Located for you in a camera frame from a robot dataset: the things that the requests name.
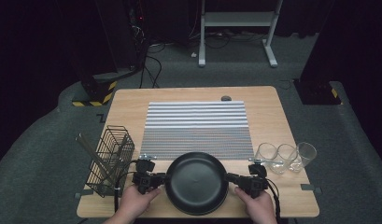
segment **power cord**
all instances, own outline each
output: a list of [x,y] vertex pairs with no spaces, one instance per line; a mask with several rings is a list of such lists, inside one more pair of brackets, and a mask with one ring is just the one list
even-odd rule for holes
[[87,220],[89,220],[89,219],[85,217],[78,224],[82,224],[82,223],[86,222]]
[[158,46],[163,46],[161,49],[158,49],[156,51],[148,51],[148,53],[159,53],[161,51],[163,51],[166,47],[166,44],[165,43],[162,43],[162,44],[155,44],[155,45],[151,45],[149,46],[150,48],[154,48],[154,47],[158,47]]
[[139,85],[138,89],[141,89],[141,88],[142,88],[142,85],[143,85],[143,79],[144,79],[144,72],[145,72],[145,70],[147,70],[147,72],[149,73],[149,79],[150,79],[150,81],[152,82],[152,89],[154,89],[155,87],[156,87],[156,88],[160,88],[160,87],[159,87],[159,84],[157,83],[157,80],[158,80],[159,75],[160,75],[161,72],[162,72],[162,63],[161,63],[158,59],[153,58],[153,57],[150,57],[150,56],[147,56],[146,58],[152,59],[152,60],[154,60],[155,62],[157,62],[158,65],[159,65],[159,71],[158,71],[157,75],[154,77],[154,76],[150,73],[150,71],[149,71],[149,69],[147,68],[147,66],[144,64],[143,69],[142,69],[142,72],[141,72],[140,85]]
[[247,36],[247,35],[230,35],[230,34],[227,34],[225,32],[216,32],[213,35],[207,36],[206,38],[215,37],[217,39],[226,39],[226,42],[223,45],[218,46],[218,47],[214,47],[214,46],[208,45],[206,43],[205,43],[205,45],[211,49],[222,49],[225,46],[227,46],[230,42],[253,42],[253,41],[258,41],[258,40],[263,39],[266,35],[267,34],[262,34],[261,36],[254,38],[255,36],[257,36],[257,34],[255,34],[255,35],[250,35],[250,38],[248,38],[248,39],[238,39],[236,37]]
[[132,25],[132,28],[134,30],[134,44],[136,48],[136,59],[137,59],[137,64],[134,66],[134,70],[126,74],[119,75],[118,77],[100,79],[98,80],[98,83],[112,83],[120,79],[131,77],[140,71],[144,72],[144,66],[145,66],[145,60],[147,57],[147,51],[149,48],[150,36],[145,35],[144,31],[139,26]]
[[[273,193],[273,199],[275,200],[275,205],[276,205],[276,221],[277,223],[281,223],[281,216],[280,216],[280,212],[281,212],[281,209],[280,209],[280,200],[278,199],[280,197],[280,194],[278,192],[278,188],[276,186],[276,184],[270,180],[270,179],[267,179],[266,180],[268,181],[267,185],[269,187],[269,189],[272,191]],[[274,189],[272,188],[272,185],[273,184],[276,188],[276,191],[277,193],[274,191]]]
[[118,208],[119,208],[119,191],[120,191],[120,186],[119,186],[119,184],[120,184],[120,180],[121,180],[124,176],[126,176],[126,175],[128,175],[128,174],[133,174],[133,173],[135,173],[135,172],[127,172],[127,173],[121,175],[121,176],[117,179],[117,182],[115,183],[115,195],[114,195],[115,212],[117,212],[117,211],[118,211]]
[[193,28],[191,29],[191,32],[190,34],[188,35],[188,37],[191,37],[195,28],[196,28],[196,24],[197,24],[197,19],[199,18],[199,1],[196,1],[196,15],[194,16],[194,24],[193,24]]

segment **small black object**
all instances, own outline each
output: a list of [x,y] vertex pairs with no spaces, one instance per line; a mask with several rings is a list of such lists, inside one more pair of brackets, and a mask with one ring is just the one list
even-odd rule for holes
[[342,100],[329,82],[301,81],[294,79],[293,85],[304,105],[340,105]]
[[232,101],[232,97],[224,95],[224,96],[220,97],[220,100],[221,101]]
[[153,168],[155,168],[155,163],[153,161],[138,160],[135,165],[136,171],[142,174],[152,172]]
[[80,195],[80,193],[75,193],[75,195],[74,195],[75,199],[80,199],[80,197],[82,197],[82,195]]
[[100,117],[100,123],[105,123],[106,120],[104,119],[104,114],[96,114],[95,116]]
[[248,169],[249,173],[254,176],[243,176],[228,173],[225,174],[224,179],[228,182],[234,183],[254,199],[260,196],[261,191],[268,188],[266,169],[264,166],[259,164],[249,165]]
[[321,188],[315,188],[315,190],[313,191],[317,194],[322,194],[322,189]]
[[138,186],[138,192],[145,194],[148,189],[156,189],[163,185],[169,178],[165,173],[152,174],[155,162],[150,160],[138,160],[135,165],[136,173],[132,182]]
[[302,190],[315,190],[314,185],[311,184],[301,184],[301,189]]
[[147,189],[156,189],[168,180],[165,173],[158,174],[142,174],[135,173],[133,175],[133,183],[138,186],[138,192],[145,194]]

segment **wooden table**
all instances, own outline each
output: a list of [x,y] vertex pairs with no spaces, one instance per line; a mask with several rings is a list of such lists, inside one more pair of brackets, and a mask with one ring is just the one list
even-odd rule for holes
[[[106,126],[126,127],[135,144],[133,158],[137,159],[143,140],[149,102],[220,101],[223,95],[231,96],[234,101],[244,101],[254,152],[259,144],[265,142],[277,147],[283,143],[295,145],[283,107],[273,87],[118,90],[106,118]],[[156,163],[154,172],[165,173],[172,161],[154,162]],[[221,162],[228,173],[249,175],[247,161]],[[309,184],[305,170],[299,174],[287,171],[283,175],[276,175],[269,169],[267,172],[267,177],[275,182],[279,189],[282,217],[318,216],[319,209],[313,191],[301,190],[301,184]],[[132,176],[128,175],[126,186],[130,184],[132,184]],[[230,183],[228,195],[222,206],[213,213],[200,217],[247,217],[243,202],[233,192],[234,187],[235,185]],[[163,193],[151,203],[149,210],[141,217],[194,217],[177,210],[167,198],[164,186],[161,188]],[[113,202],[111,196],[101,198],[96,193],[84,195],[78,205],[78,215],[80,217],[111,217],[114,213]]]

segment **striped mat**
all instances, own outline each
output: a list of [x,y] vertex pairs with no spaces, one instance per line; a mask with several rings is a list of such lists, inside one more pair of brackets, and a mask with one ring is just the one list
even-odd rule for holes
[[141,154],[171,161],[192,151],[219,160],[253,157],[244,102],[150,102]]

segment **human hand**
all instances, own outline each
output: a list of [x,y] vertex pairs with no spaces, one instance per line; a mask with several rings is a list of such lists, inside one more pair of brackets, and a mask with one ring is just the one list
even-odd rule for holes
[[141,194],[136,185],[129,186],[121,195],[118,211],[105,223],[132,223],[149,208],[150,202],[160,193],[160,189],[154,189],[146,194]]
[[246,213],[254,223],[258,224],[276,224],[275,211],[270,195],[264,190],[260,196],[252,199],[242,189],[236,187],[234,192],[246,204]]

